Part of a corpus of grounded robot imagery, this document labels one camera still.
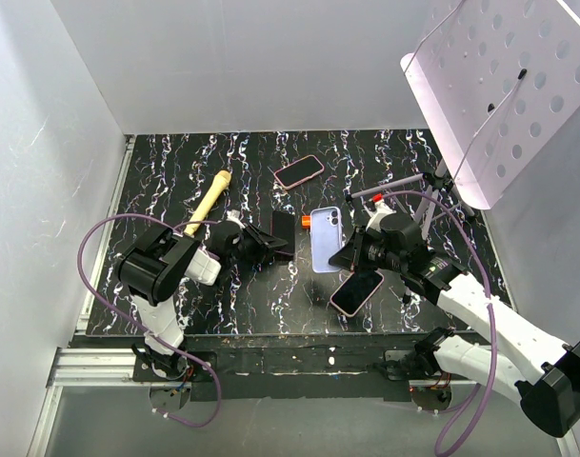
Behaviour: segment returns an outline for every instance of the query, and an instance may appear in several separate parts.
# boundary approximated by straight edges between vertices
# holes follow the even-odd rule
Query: black marble surface
[[[324,173],[289,191],[281,189],[272,173],[308,154],[325,164]],[[352,225],[365,224],[368,215],[361,202],[353,206],[345,203],[345,190],[356,192],[419,170],[433,170],[439,158],[427,130],[140,135],[118,212],[148,214],[173,225],[187,221],[213,176],[228,169],[232,173],[230,189],[218,200],[210,219],[219,220],[227,210],[238,209],[244,220],[268,231],[274,209],[296,214],[293,262],[234,268],[219,287],[182,282],[175,303],[180,325],[187,334],[413,332],[438,326],[465,329],[465,324],[418,296],[402,305],[403,285],[389,272],[385,273],[384,285],[356,317],[340,316],[328,300],[347,273],[313,273],[309,234],[300,228],[301,215],[337,206],[342,212],[344,235],[349,236]],[[418,206],[418,199],[401,200],[411,210]],[[445,195],[445,203],[452,205],[454,197]],[[464,219],[460,209],[455,212]],[[98,286],[116,306],[129,309],[135,317],[126,289],[113,279],[112,265],[118,253],[143,233],[145,224],[141,220],[116,222]],[[464,228],[490,274],[493,293],[507,302],[484,223],[478,217]],[[196,236],[207,237],[207,228],[200,228]],[[430,242],[475,270],[459,232],[448,218],[434,222]],[[88,335],[134,333],[135,327],[101,304],[93,305]]]

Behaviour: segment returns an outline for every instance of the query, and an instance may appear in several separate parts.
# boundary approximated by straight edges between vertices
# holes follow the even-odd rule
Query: white enclosure wall
[[[123,147],[50,1],[0,0],[0,456],[27,453],[85,296],[76,250]]]
[[[567,4],[580,17],[580,0]],[[488,214],[518,311],[568,343],[580,340],[580,110]],[[580,422],[573,428],[580,447]]]
[[[429,0],[52,0],[125,133],[422,128]]]

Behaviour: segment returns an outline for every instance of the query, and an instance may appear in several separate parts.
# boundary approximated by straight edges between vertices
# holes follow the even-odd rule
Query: lavender phone case
[[[338,222],[332,223],[332,213],[337,213]],[[342,247],[343,227],[340,209],[337,207],[314,209],[310,214],[310,252],[312,270],[315,273],[340,271],[328,263],[330,257]]]

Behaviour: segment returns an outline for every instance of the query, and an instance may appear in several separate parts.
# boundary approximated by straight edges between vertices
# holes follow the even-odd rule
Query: white perforated board
[[[424,36],[458,0],[432,4]],[[528,70],[524,81],[477,135],[457,176],[474,208],[490,209],[580,107],[580,20],[558,0],[466,0],[407,71],[454,175],[489,104],[500,104],[521,68]]]

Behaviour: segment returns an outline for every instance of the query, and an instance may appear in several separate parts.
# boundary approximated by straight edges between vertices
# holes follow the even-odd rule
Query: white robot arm
[[[141,322],[150,329],[143,351],[136,345],[131,347],[135,356],[157,376],[171,380],[181,377],[188,361],[153,338],[173,348],[184,343],[173,303],[180,282],[188,278],[212,286],[223,266],[238,259],[264,263],[286,243],[251,224],[244,225],[235,211],[211,228],[207,248],[170,228],[149,228],[123,252],[114,269],[118,280],[129,288]]]
[[[487,299],[471,274],[460,274],[442,290],[437,306],[490,338],[487,310],[492,303],[497,333],[497,370],[493,389],[511,399],[547,434],[562,437],[580,418],[580,343],[571,347],[537,328],[498,297]],[[484,385],[489,350],[457,335],[437,345],[431,355],[439,369]]]
[[[493,388],[519,404],[532,422],[552,436],[564,436],[580,418],[580,343],[571,347],[535,327],[498,297],[487,299],[484,288],[465,268],[445,252],[427,246],[409,215],[374,214],[367,226],[355,229],[330,263],[351,271],[395,271],[409,290],[486,339],[490,338],[487,306],[492,303],[499,353]],[[438,328],[415,345],[414,353],[382,367],[395,379],[446,371],[485,385],[490,357],[488,350]]]

